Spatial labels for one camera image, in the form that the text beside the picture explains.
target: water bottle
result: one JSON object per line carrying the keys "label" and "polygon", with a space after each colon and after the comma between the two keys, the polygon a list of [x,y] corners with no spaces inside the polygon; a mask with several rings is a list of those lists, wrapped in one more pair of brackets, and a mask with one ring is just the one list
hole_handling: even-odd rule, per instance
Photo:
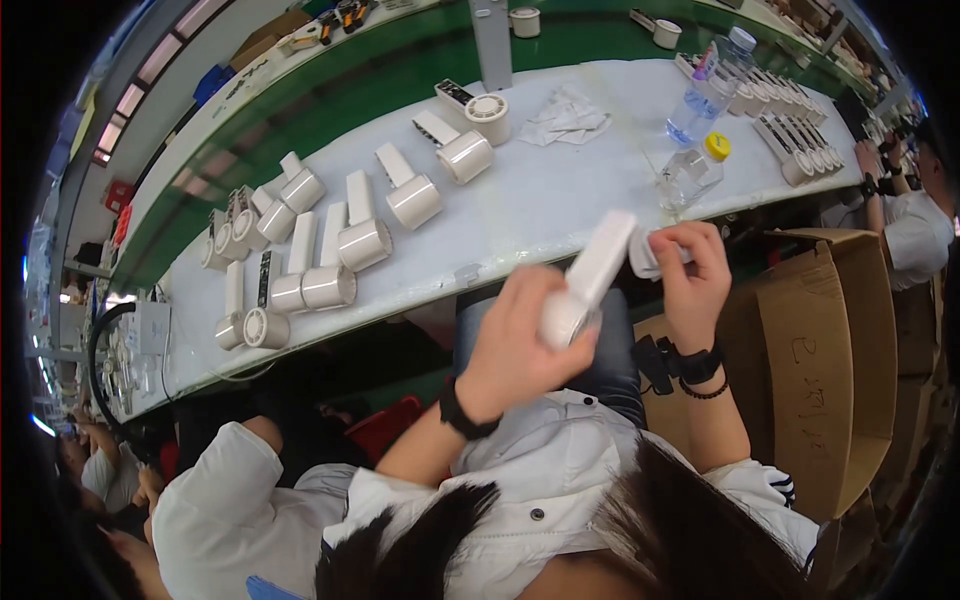
{"label": "water bottle", "polygon": [[730,150],[730,140],[712,132],[702,147],[677,151],[657,176],[660,205],[678,216],[690,208],[723,180],[723,161]]}
{"label": "water bottle", "polygon": [[723,114],[747,73],[755,66],[751,56],[756,40],[739,27],[729,36],[717,36],[693,71],[683,100],[666,121],[670,137],[684,145],[704,139]]}

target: bottle label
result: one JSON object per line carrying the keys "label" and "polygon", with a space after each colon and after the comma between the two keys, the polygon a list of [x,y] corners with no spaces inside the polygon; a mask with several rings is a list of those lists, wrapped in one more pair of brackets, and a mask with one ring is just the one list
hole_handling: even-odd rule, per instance
{"label": "bottle label", "polygon": [[720,64],[720,55],[717,52],[717,42],[712,41],[700,59],[700,64],[693,71],[693,79],[705,82],[713,71],[716,71],[718,64]]}

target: yellow bottle cap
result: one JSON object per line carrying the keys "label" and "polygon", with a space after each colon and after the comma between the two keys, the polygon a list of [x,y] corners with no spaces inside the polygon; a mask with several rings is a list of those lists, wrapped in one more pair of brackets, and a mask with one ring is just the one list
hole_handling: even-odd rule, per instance
{"label": "yellow bottle cap", "polygon": [[704,140],[704,148],[715,160],[722,162],[730,155],[730,140],[721,133],[710,132]]}

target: black watch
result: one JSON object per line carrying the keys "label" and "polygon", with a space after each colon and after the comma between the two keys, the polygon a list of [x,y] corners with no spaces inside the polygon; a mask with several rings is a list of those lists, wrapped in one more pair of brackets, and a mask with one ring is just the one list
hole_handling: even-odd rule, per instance
{"label": "black watch", "polygon": [[468,442],[489,437],[491,433],[496,431],[500,419],[489,423],[480,423],[479,425],[470,420],[464,414],[464,408],[457,398],[457,392],[454,388],[456,382],[457,380],[451,377],[440,392],[440,399],[438,400],[440,402],[440,421],[449,423],[460,435],[467,438]]}
{"label": "black watch", "polygon": [[713,343],[713,349],[709,352],[700,350],[690,356],[677,356],[677,367],[680,371],[680,379],[686,385],[697,385],[710,381],[720,369],[723,363],[723,351],[720,345]]}
{"label": "black watch", "polygon": [[864,200],[870,200],[876,193],[874,176],[870,173],[863,174],[863,183],[860,183],[860,193],[863,194]]}

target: white jacket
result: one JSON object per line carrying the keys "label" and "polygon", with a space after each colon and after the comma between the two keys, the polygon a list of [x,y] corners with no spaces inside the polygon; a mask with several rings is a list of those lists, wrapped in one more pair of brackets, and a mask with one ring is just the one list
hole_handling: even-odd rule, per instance
{"label": "white jacket", "polygon": [[[642,435],[677,456],[673,446]],[[395,516],[389,546],[442,494],[465,483],[496,481],[500,496],[460,544],[447,580],[449,598],[515,598],[557,554],[606,546],[593,514],[614,476],[635,463],[636,428],[592,396],[562,390],[504,415],[485,440],[470,443],[438,490],[359,469],[343,523],[324,529],[331,546],[369,524],[388,506]],[[773,467],[747,460],[706,479],[741,504],[803,564],[817,525],[794,513],[793,483]]]}

